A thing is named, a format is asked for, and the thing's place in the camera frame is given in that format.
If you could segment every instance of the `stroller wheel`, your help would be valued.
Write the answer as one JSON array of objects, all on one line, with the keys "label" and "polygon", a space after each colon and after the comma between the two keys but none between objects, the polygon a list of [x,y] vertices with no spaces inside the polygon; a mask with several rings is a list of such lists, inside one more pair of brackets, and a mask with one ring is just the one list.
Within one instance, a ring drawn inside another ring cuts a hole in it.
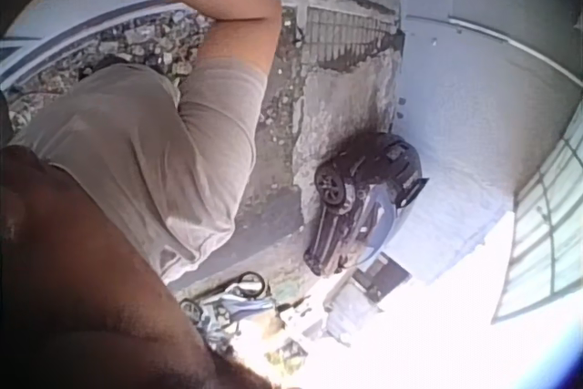
[{"label": "stroller wheel", "polygon": [[257,299],[260,296],[262,296],[265,291],[267,290],[267,283],[265,282],[265,280],[263,279],[263,277],[261,277],[257,272],[245,272],[243,273],[239,279],[237,280],[237,283],[244,283],[244,282],[254,282],[254,283],[258,283],[260,285],[260,287],[257,288],[257,290],[246,290],[243,287],[240,288],[240,295],[243,298],[248,298],[248,299]]},{"label": "stroller wheel", "polygon": [[199,325],[202,321],[202,309],[190,298],[185,298],[180,302],[180,309],[189,317],[194,325]]}]

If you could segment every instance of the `t-shirt sleeve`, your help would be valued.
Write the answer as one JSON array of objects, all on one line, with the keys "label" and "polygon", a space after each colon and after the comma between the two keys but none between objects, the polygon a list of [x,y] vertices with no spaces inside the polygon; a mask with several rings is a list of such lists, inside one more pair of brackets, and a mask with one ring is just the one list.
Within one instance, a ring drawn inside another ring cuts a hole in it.
[{"label": "t-shirt sleeve", "polygon": [[180,87],[179,116],[211,203],[236,211],[255,163],[267,75],[234,58],[201,60]]}]

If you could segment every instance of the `gravel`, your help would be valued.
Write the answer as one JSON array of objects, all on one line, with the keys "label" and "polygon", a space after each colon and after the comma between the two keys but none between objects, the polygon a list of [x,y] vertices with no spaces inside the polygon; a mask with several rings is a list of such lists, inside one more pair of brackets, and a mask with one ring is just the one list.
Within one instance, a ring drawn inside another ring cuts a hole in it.
[{"label": "gravel", "polygon": [[52,56],[40,71],[6,90],[15,131],[43,107],[90,75],[104,56],[155,67],[174,84],[192,71],[211,21],[189,9],[145,15],[76,41]]}]

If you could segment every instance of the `metal grate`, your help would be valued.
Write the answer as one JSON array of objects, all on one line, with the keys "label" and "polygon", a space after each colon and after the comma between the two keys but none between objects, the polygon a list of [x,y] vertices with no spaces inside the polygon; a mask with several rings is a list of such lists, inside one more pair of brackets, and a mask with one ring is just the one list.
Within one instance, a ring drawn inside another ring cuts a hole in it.
[{"label": "metal grate", "polygon": [[494,322],[583,286],[583,104],[536,176],[517,195],[515,236]]},{"label": "metal grate", "polygon": [[344,71],[403,42],[401,32],[379,19],[309,7],[302,62]]}]

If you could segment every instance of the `tire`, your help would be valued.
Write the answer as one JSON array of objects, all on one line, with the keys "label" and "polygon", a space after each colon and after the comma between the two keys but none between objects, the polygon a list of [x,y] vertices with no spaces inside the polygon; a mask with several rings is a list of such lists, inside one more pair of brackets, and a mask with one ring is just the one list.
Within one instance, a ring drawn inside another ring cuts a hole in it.
[{"label": "tire", "polygon": [[314,184],[322,202],[331,207],[339,207],[346,201],[346,186],[338,170],[330,164],[324,163],[316,169]]}]

